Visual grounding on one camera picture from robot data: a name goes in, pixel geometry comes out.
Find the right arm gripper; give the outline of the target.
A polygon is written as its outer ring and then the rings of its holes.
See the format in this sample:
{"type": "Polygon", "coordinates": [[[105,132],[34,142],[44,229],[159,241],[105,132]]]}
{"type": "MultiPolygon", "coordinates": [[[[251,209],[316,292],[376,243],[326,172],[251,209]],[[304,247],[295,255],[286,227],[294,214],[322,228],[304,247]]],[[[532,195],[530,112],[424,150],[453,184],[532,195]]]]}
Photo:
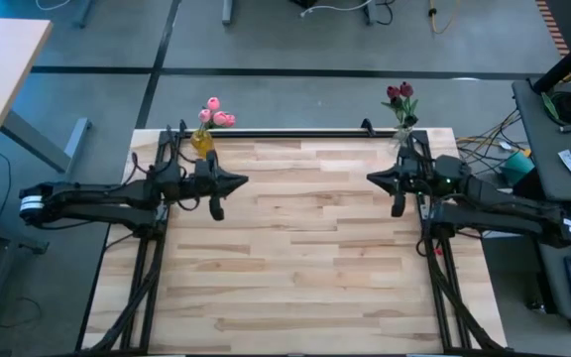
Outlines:
{"type": "Polygon", "coordinates": [[[367,174],[369,182],[394,197],[392,217],[401,217],[405,210],[405,194],[415,192],[414,181],[419,178],[420,163],[417,159],[400,157],[394,167],[367,174]]]}

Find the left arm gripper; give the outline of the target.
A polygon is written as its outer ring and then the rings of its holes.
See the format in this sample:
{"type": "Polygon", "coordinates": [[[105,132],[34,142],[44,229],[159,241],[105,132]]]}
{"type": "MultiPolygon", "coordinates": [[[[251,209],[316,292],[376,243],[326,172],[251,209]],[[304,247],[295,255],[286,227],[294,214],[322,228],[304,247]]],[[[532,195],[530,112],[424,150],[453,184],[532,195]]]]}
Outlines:
{"type": "MultiPolygon", "coordinates": [[[[208,151],[204,159],[199,159],[194,166],[194,183],[200,197],[209,197],[209,212],[216,221],[224,219],[224,210],[221,206],[221,193],[218,183],[219,167],[215,151],[208,151]]],[[[232,182],[225,184],[225,193],[231,194],[248,181],[248,177],[240,174],[226,173],[232,182]]]]}

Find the dark red artificial tulip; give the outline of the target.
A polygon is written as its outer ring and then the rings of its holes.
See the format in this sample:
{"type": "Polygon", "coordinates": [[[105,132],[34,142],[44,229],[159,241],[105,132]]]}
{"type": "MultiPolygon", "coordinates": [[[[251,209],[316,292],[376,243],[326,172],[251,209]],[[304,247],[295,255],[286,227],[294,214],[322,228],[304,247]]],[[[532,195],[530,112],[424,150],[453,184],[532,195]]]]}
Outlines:
{"type": "Polygon", "coordinates": [[[412,99],[413,97],[413,87],[408,82],[403,82],[400,85],[400,98],[402,100],[402,120],[401,126],[405,129],[413,127],[418,121],[415,115],[415,109],[418,100],[412,99]]]}
{"type": "Polygon", "coordinates": [[[389,101],[384,102],[384,105],[389,107],[394,112],[399,121],[399,126],[401,127],[404,124],[405,114],[403,108],[403,100],[400,95],[400,89],[396,86],[389,86],[387,88],[387,97],[389,101]]]}

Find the yellow glass vase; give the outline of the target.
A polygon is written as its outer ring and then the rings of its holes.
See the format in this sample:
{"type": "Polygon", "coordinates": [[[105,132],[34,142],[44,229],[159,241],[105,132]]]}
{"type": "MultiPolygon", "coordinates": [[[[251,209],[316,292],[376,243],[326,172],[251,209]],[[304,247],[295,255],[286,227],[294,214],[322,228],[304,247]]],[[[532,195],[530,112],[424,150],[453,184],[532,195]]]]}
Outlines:
{"type": "Polygon", "coordinates": [[[207,153],[215,149],[213,138],[207,129],[198,129],[191,134],[190,143],[197,156],[205,159],[207,153]]]}

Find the teal cup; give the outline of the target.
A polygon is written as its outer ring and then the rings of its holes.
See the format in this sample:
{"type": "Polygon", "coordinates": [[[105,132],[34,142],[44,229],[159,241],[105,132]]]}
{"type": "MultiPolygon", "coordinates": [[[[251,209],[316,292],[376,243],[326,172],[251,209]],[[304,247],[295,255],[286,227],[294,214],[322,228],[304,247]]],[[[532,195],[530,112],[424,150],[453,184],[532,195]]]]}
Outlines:
{"type": "Polygon", "coordinates": [[[523,152],[509,156],[500,166],[500,172],[508,185],[513,186],[535,168],[533,160],[523,152]]]}

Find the dark grey side table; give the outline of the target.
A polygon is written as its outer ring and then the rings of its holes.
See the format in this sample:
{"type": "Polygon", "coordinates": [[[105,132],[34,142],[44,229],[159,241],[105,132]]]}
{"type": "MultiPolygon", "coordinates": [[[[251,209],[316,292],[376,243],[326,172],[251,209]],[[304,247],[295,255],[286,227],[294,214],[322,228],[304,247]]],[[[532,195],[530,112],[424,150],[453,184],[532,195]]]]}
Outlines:
{"type": "MultiPolygon", "coordinates": [[[[544,112],[542,97],[526,80],[513,83],[514,102],[531,148],[534,169],[514,185],[514,192],[530,199],[560,203],[571,217],[571,173],[558,154],[571,154],[571,134],[561,134],[544,112]]],[[[537,280],[550,313],[567,320],[571,329],[571,284],[565,259],[571,248],[552,248],[537,243],[535,251],[541,272],[537,280]]]]}

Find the light wood desk grey legs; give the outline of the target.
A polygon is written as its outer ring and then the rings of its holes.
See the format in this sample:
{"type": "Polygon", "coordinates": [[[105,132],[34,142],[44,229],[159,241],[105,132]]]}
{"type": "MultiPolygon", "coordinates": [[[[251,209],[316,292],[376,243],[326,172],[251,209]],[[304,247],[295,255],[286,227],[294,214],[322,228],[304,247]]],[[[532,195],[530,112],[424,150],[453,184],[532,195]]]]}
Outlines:
{"type": "Polygon", "coordinates": [[[78,119],[67,144],[61,148],[13,110],[13,103],[52,27],[49,20],[0,18],[0,132],[64,174],[71,169],[91,122],[78,119]]]}

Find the black aluminium table frame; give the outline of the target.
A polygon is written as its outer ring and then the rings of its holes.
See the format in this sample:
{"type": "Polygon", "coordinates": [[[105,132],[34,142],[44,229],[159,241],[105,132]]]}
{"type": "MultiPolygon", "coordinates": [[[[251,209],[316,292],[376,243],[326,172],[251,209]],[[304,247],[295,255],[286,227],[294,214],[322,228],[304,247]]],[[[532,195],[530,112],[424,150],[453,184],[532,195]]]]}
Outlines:
{"type": "Polygon", "coordinates": [[[122,354],[430,354],[475,347],[416,252],[427,201],[404,214],[367,180],[396,158],[389,129],[214,132],[221,165],[248,177],[214,221],[172,207],[163,242],[113,227],[77,346],[101,339],[154,268],[158,280],[111,351],[122,354]]]}

